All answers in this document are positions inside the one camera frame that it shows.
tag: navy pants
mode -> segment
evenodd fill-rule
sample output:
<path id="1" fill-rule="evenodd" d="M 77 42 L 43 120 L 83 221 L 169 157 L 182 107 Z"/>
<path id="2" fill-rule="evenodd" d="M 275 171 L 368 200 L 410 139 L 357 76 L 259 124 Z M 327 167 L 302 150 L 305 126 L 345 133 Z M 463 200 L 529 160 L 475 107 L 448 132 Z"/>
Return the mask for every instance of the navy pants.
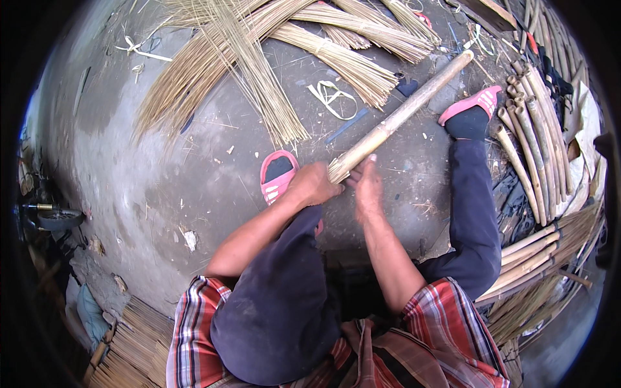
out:
<path id="1" fill-rule="evenodd" d="M 473 300 L 499 275 L 500 240 L 483 142 L 451 146 L 451 245 L 419 266 L 428 282 L 451 276 Z M 215 312 L 211 340 L 237 378 L 276 386 L 306 376 L 340 336 L 314 229 L 321 206 L 302 210 L 244 270 Z"/>

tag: man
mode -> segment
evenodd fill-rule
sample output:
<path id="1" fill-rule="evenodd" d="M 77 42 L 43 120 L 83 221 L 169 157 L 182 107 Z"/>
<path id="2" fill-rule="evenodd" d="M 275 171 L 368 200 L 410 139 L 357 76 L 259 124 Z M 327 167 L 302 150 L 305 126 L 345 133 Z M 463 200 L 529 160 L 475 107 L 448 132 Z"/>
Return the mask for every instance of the man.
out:
<path id="1" fill-rule="evenodd" d="M 271 205 L 218 247 L 179 301 L 168 387 L 507 387 L 498 349 L 471 303 L 501 266 L 483 143 L 498 90 L 457 102 L 440 117 L 456 139 L 450 150 L 454 252 L 412 263 L 384 215 L 376 155 L 347 181 L 398 327 L 375 318 L 340 322 L 315 233 L 320 204 L 344 187 L 329 183 L 326 163 L 299 169 L 279 151 L 261 169 Z"/>

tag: stack of bamboo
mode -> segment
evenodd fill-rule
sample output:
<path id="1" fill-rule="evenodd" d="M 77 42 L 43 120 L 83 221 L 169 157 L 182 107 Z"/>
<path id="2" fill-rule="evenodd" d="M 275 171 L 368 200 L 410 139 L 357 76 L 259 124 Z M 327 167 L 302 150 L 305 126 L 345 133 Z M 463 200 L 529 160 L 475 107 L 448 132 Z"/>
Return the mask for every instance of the stack of bamboo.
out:
<path id="1" fill-rule="evenodd" d="M 524 68 L 516 61 L 513 66 L 518 76 L 507 78 L 507 93 L 513 98 L 498 109 L 498 116 L 518 138 L 530 176 L 504 129 L 495 133 L 520 177 L 536 223 L 545 226 L 557 216 L 556 205 L 574 192 L 567 147 L 539 72 L 530 63 Z"/>

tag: tire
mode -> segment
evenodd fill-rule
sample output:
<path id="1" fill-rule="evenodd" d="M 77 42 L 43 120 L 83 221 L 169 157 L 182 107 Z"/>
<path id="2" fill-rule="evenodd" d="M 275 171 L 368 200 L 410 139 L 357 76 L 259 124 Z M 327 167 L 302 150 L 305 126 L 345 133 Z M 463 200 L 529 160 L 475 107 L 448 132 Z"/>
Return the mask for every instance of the tire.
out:
<path id="1" fill-rule="evenodd" d="M 79 227 L 84 222 L 84 214 L 79 210 L 42 210 L 37 214 L 39 227 L 46 230 L 67 230 Z"/>

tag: pink sandal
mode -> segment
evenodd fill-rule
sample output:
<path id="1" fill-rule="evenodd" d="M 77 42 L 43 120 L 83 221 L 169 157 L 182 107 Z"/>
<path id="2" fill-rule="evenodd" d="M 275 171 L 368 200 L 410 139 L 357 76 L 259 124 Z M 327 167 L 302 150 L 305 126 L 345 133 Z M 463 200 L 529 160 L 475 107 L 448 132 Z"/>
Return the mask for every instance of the pink sandal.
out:
<path id="1" fill-rule="evenodd" d="M 444 127 L 444 123 L 456 115 L 457 113 L 463 112 L 466 109 L 470 109 L 475 105 L 482 107 L 487 116 L 489 116 L 490 120 L 492 119 L 492 114 L 494 113 L 494 109 L 496 109 L 496 93 L 501 91 L 502 88 L 498 85 L 491 86 L 489 88 L 483 89 L 477 94 L 466 98 L 465 100 L 458 101 L 448 107 L 444 113 L 438 119 L 438 124 Z"/>
<path id="2" fill-rule="evenodd" d="M 287 171 L 286 173 L 278 176 L 277 178 L 272 179 L 269 182 L 265 182 L 265 173 L 268 170 L 268 166 L 270 163 L 281 156 L 285 156 L 291 162 L 293 166 L 292 169 Z M 289 182 L 296 175 L 296 172 L 300 170 L 300 165 L 297 162 L 295 156 L 291 154 L 291 152 L 285 150 L 278 150 L 269 154 L 263 163 L 261 164 L 261 192 L 263 193 L 263 198 L 265 202 L 267 202 L 268 206 L 273 204 L 279 196 L 281 196 L 289 187 Z M 319 220 L 319 224 L 317 225 L 317 230 L 315 231 L 315 236 L 317 236 L 324 229 L 324 220 Z"/>

